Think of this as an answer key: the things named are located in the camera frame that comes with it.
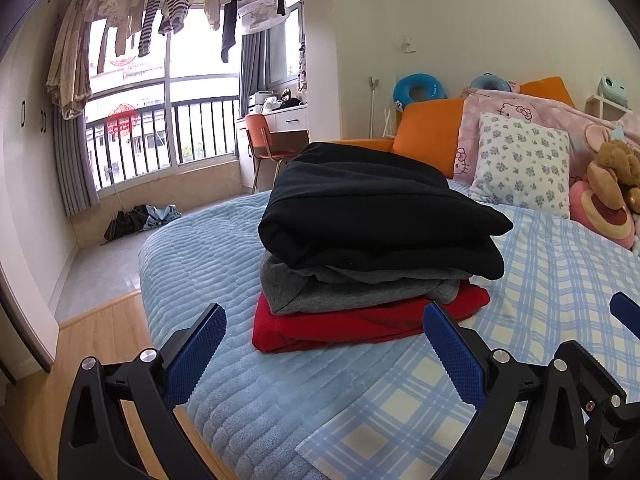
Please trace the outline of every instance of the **balcony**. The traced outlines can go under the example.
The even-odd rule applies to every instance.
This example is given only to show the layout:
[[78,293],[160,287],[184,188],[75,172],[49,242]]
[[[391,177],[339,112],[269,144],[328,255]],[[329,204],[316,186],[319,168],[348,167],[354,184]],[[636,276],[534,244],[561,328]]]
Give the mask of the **balcony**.
[[162,103],[124,108],[87,123],[87,149],[96,189],[170,168],[173,157],[178,164],[187,164],[234,152],[237,96],[173,102],[169,124],[165,110]]

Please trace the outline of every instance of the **blue gripper pad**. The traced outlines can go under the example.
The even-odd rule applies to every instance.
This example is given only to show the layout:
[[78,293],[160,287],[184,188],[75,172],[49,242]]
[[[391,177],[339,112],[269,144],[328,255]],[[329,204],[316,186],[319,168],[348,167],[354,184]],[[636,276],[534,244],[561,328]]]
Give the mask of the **blue gripper pad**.
[[609,301],[613,316],[640,339],[640,306],[626,294],[617,292]]
[[424,334],[436,351],[460,399],[481,410],[486,402],[484,370],[457,328],[435,303],[422,314]]
[[162,400],[170,410],[189,400],[226,333],[226,313],[219,305],[198,321],[166,369]]

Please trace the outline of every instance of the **black folded garment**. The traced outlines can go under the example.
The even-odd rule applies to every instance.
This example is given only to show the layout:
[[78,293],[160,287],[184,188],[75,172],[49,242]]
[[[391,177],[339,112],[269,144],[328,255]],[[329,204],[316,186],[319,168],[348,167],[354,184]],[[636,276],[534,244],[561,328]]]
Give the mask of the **black folded garment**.
[[504,261],[490,236],[512,228],[427,164],[315,142],[278,177],[258,233],[292,269],[450,267],[496,280]]

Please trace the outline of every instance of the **blue and white plaid fabric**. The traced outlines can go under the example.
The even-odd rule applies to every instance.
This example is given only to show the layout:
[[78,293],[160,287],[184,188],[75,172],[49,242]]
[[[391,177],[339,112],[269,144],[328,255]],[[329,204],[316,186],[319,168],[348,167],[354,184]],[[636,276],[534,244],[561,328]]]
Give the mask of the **blue and white plaid fabric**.
[[[640,340],[609,313],[619,290],[640,298],[640,260],[575,222],[496,208],[514,224],[495,239],[506,273],[496,282],[472,280],[492,300],[462,325],[489,348],[544,365],[562,341],[575,339],[614,375],[630,402],[640,400]],[[296,450],[332,480],[428,480],[473,414],[425,336],[417,336],[380,380]],[[523,414],[518,405],[485,478],[500,472]]]

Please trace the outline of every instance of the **pink plush toy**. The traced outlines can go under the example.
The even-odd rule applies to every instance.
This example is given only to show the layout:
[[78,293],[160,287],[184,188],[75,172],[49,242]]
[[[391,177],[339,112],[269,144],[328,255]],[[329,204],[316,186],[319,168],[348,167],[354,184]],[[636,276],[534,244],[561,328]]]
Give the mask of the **pink plush toy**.
[[612,242],[631,249],[634,244],[636,226],[631,214],[622,209],[607,208],[595,195],[585,180],[576,182],[569,190],[571,220],[584,225],[588,230],[608,238]]

